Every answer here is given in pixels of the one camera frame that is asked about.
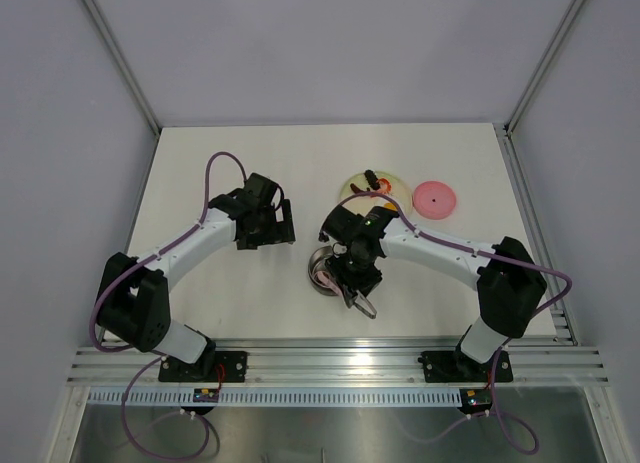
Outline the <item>cream round plate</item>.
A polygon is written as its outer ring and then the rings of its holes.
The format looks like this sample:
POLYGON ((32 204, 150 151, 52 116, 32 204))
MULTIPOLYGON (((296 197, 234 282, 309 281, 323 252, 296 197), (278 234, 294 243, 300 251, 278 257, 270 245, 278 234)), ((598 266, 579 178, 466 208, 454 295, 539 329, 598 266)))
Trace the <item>cream round plate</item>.
MULTIPOLYGON (((343 201, 347 197, 355 195, 349 187, 351 183, 355 183, 358 187, 362 189, 367 188, 367 182, 364 177, 364 172, 353 175, 344 183, 344 185, 340 190, 338 201, 343 201)), ((391 183, 391 186, 392 186, 391 193, 386 196, 391 198, 393 201, 397 202, 401 206, 401 209, 406 215, 410 215, 413 210, 413 206, 412 206, 412 191, 409 188, 409 186, 402 179, 396 177, 393 174, 380 171, 380 170, 374 171, 374 172, 376 173, 379 179, 385 178, 391 183)), ((346 202, 344 206, 352 213, 366 215, 375 206, 384 207, 384 204, 386 202, 390 202, 390 201, 381 197, 363 196, 363 197, 356 197, 346 202)))

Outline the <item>pink steel tongs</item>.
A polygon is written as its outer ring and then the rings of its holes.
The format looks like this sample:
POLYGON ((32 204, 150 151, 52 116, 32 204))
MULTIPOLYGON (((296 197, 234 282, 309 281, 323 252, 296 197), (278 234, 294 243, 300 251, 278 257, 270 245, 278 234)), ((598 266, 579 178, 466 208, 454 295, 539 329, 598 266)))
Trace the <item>pink steel tongs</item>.
POLYGON ((326 270, 319 270, 315 273, 314 280, 326 292, 333 296, 340 297, 345 306, 350 309, 352 305, 347 301, 347 297, 340 285, 334 280, 331 274, 326 270))

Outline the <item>pink round lid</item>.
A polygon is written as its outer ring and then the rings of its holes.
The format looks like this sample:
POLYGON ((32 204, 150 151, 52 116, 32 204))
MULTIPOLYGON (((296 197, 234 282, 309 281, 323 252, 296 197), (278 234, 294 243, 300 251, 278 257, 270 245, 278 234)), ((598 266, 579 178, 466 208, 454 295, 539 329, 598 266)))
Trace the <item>pink round lid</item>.
POLYGON ((443 220, 454 212, 457 196, 445 183, 425 181, 415 188, 412 203, 420 216, 431 220, 443 220))

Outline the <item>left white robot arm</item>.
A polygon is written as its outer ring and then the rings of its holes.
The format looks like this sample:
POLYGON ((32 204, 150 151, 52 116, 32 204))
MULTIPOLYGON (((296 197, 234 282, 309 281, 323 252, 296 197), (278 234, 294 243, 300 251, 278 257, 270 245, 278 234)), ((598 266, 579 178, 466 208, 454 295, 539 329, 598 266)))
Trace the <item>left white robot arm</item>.
POLYGON ((291 202, 276 182, 253 173, 227 194, 207 197, 201 216, 176 240, 142 256, 119 252, 105 265, 91 327, 119 337, 126 350, 181 362, 195 381, 216 368, 216 343, 171 317, 171 290, 214 252, 295 242, 291 202))

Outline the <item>round steel lunch box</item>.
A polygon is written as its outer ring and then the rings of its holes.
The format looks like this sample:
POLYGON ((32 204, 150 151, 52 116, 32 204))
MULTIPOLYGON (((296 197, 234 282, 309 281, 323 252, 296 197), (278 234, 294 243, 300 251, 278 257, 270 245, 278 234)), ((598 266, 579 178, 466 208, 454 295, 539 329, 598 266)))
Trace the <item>round steel lunch box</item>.
POLYGON ((342 297, 342 291, 326 268, 326 262, 333 255, 330 246, 316 249, 307 264, 307 276, 312 287, 324 296, 342 297))

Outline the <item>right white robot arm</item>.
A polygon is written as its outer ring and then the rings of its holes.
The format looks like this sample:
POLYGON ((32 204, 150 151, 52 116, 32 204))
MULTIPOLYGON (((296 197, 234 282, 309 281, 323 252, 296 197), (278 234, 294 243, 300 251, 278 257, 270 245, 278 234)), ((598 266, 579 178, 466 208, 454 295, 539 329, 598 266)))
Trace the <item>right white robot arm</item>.
POLYGON ((380 258, 425 266, 474 290, 479 316, 450 358, 454 371, 466 379, 489 370, 496 351, 523 336, 547 291, 541 269, 520 241, 505 237, 490 245, 429 234, 401 211, 381 206, 366 215, 337 206, 323 222, 319 238, 343 248, 325 260, 326 283, 336 288, 347 307, 370 319, 377 315, 368 296, 382 281, 376 266, 380 258))

